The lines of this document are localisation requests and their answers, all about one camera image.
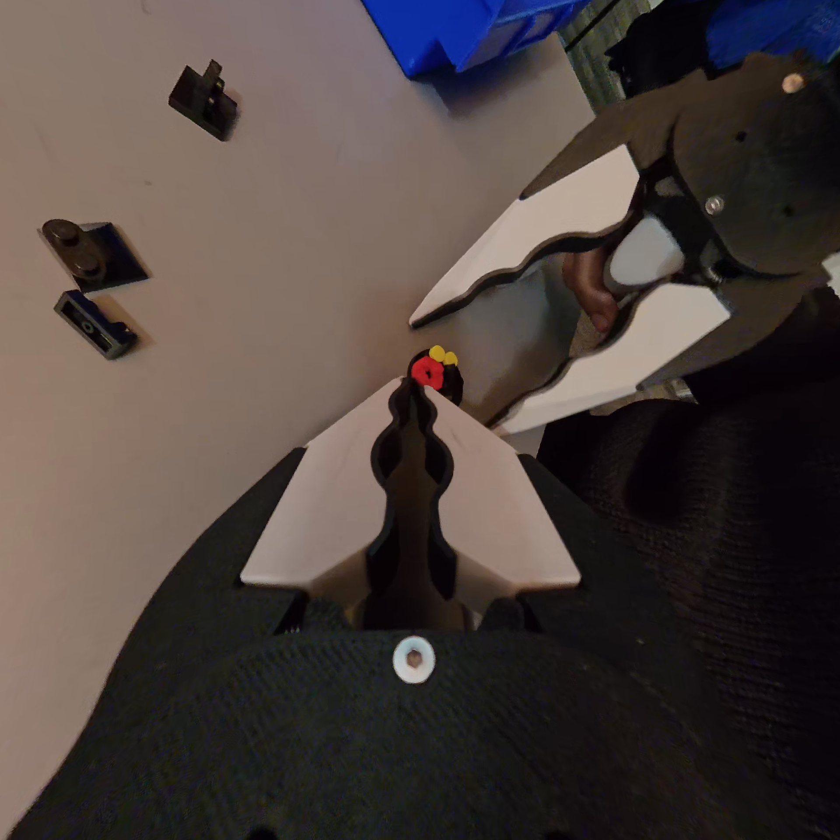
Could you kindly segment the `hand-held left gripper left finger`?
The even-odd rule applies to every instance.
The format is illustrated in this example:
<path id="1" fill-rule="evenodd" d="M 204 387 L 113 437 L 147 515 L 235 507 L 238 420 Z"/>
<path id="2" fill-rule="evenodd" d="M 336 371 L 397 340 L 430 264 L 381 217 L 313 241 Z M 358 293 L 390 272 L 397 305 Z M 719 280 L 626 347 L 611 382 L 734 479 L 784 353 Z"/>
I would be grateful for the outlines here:
<path id="1" fill-rule="evenodd" d="M 244 584 L 345 608 L 387 590 L 400 554 L 388 480 L 403 460 L 412 397 L 410 381 L 394 379 L 306 446 L 240 574 Z"/>

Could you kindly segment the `person's black knit sweater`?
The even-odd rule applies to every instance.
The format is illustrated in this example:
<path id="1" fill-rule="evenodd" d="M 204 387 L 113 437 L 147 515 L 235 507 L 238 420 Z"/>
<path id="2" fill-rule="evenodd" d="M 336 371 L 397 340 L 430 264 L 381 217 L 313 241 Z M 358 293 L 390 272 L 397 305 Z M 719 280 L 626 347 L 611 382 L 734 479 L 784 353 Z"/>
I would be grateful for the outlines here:
<path id="1" fill-rule="evenodd" d="M 552 423 L 538 460 L 656 573 L 804 836 L 838 838 L 838 295 L 686 382 Z"/>

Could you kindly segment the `black lego bracket piece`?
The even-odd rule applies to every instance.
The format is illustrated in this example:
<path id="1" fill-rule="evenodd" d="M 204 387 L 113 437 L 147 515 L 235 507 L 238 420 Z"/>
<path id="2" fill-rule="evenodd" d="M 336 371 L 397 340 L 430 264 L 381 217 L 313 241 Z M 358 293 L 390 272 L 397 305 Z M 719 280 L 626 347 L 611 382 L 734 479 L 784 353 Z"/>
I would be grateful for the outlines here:
<path id="1" fill-rule="evenodd" d="M 222 142 L 229 141 L 238 120 L 238 102 L 225 89 L 222 66 L 212 59 L 204 73 L 185 66 L 169 96 L 169 105 Z"/>

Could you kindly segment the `black lego slope with plate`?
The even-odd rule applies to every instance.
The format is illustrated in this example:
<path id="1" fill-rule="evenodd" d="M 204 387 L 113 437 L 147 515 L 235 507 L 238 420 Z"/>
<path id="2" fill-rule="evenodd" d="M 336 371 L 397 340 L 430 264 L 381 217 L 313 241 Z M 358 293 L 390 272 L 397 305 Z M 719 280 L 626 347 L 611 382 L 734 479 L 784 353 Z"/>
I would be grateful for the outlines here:
<path id="1" fill-rule="evenodd" d="M 86 295 L 151 278 L 121 228 L 111 222 L 77 224 L 52 218 L 40 235 L 67 274 Z"/>

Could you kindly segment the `person's right hand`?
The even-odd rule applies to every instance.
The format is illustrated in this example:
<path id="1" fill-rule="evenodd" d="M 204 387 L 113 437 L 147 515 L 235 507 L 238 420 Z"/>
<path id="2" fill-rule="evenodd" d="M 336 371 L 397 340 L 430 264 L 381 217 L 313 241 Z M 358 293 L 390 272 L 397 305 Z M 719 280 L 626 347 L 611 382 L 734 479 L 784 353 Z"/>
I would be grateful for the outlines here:
<path id="1" fill-rule="evenodd" d="M 600 335 L 608 334 L 616 321 L 619 307 L 604 281 L 607 249 L 569 253 L 563 258 L 562 279 L 574 294 L 582 311 Z"/>

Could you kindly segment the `round black lego assembly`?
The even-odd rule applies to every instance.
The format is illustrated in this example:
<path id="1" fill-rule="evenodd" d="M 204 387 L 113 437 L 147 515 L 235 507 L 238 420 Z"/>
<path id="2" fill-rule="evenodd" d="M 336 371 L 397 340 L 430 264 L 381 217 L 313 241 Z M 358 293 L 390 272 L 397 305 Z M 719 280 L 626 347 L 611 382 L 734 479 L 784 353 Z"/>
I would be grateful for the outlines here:
<path id="1" fill-rule="evenodd" d="M 458 356 L 453 351 L 446 351 L 440 344 L 417 353 L 408 365 L 407 375 L 457 406 L 463 401 L 465 382 Z"/>

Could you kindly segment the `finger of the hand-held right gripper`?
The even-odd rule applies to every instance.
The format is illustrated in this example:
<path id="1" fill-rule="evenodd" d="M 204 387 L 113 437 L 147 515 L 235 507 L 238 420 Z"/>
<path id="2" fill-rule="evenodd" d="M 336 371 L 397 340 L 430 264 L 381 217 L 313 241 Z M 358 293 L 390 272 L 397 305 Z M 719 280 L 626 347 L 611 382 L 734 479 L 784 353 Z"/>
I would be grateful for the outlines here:
<path id="1" fill-rule="evenodd" d="M 629 396 L 730 317 L 709 288 L 657 286 L 635 300 L 613 341 L 571 360 L 551 383 L 510 407 L 490 428 L 500 436 L 519 434 Z"/>
<path id="2" fill-rule="evenodd" d="M 426 294 L 412 329 L 469 305 L 489 287 L 516 281 L 542 257 L 598 245 L 631 215 L 639 173 L 623 144 L 516 199 Z"/>

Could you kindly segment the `blue storage bin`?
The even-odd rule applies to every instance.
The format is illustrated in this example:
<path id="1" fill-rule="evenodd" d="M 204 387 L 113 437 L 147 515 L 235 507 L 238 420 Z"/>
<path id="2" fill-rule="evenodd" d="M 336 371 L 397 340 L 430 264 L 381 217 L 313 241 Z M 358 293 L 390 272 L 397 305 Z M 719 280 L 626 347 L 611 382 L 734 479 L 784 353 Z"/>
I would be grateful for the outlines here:
<path id="1" fill-rule="evenodd" d="M 787 56 L 801 51 L 825 63 L 838 49 L 838 1 L 724 1 L 707 27 L 710 63 L 718 69 L 753 52 Z"/>
<path id="2" fill-rule="evenodd" d="M 569 24 L 587 1 L 363 1 L 408 79 L 462 73 L 514 55 Z"/>

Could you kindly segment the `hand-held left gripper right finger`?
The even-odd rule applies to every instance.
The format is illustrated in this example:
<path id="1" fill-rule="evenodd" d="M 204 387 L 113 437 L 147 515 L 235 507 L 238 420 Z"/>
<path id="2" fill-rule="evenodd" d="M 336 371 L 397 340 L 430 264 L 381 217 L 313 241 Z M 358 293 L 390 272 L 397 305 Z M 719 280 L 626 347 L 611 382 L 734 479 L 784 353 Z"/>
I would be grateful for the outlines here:
<path id="1" fill-rule="evenodd" d="M 435 390 L 423 392 L 432 433 L 452 459 L 437 512 L 455 553 L 455 599 L 483 614 L 502 597 L 578 586 L 581 573 L 517 451 Z"/>

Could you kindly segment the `small black lego plate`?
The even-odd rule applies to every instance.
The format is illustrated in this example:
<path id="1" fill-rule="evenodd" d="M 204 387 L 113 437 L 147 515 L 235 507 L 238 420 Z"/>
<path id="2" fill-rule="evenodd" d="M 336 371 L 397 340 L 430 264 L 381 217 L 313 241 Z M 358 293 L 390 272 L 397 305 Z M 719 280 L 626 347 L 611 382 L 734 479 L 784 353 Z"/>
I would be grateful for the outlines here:
<path id="1" fill-rule="evenodd" d="M 55 312 L 108 361 L 130 352 L 139 340 L 127 324 L 110 321 L 78 290 L 64 291 L 55 305 Z"/>

